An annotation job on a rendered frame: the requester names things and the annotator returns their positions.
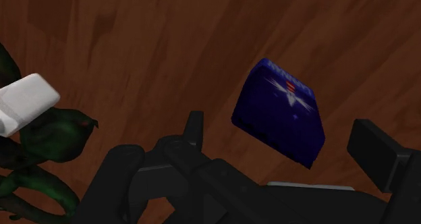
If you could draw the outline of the blue box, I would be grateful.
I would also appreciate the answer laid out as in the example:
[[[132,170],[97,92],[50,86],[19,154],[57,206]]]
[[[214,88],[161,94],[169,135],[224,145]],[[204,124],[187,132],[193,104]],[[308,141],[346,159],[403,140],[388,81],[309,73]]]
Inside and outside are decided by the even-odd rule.
[[[325,143],[312,89],[267,58],[246,78],[231,122],[308,169]]]

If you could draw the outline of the dark green plant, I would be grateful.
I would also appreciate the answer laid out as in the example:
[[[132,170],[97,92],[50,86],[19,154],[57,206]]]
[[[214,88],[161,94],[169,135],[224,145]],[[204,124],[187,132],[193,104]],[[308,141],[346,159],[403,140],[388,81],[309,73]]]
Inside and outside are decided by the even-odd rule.
[[[98,121],[76,109],[51,107],[23,127],[19,142],[0,136],[0,168],[10,174],[0,175],[0,211],[10,219],[24,218],[37,224],[69,224],[80,199],[56,175],[40,167],[53,161],[65,163],[81,155]],[[43,211],[15,195],[18,188],[28,188],[56,201],[64,214]]]

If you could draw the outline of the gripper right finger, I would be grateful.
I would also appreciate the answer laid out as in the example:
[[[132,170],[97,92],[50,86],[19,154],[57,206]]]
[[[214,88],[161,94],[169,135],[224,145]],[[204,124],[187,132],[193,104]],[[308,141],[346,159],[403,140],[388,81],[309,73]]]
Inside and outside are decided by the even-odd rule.
[[[355,119],[347,151],[381,192],[392,194],[379,224],[421,224],[421,150]]]

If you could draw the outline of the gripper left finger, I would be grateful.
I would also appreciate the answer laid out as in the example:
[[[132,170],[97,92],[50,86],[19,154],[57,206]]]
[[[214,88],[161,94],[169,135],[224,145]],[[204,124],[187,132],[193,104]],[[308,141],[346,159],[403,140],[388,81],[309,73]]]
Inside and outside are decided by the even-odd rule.
[[[223,159],[201,151],[204,113],[191,111],[181,135],[146,152],[112,148],[89,185],[72,224],[137,224],[152,199],[174,212],[163,224],[260,224],[259,186]]]

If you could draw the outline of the white rectangular block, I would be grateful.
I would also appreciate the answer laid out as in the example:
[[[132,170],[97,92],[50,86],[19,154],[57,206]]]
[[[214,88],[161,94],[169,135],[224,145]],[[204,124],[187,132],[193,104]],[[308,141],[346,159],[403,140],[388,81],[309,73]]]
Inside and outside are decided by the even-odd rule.
[[[0,88],[0,136],[10,137],[59,99],[60,94],[40,74],[30,74]]]

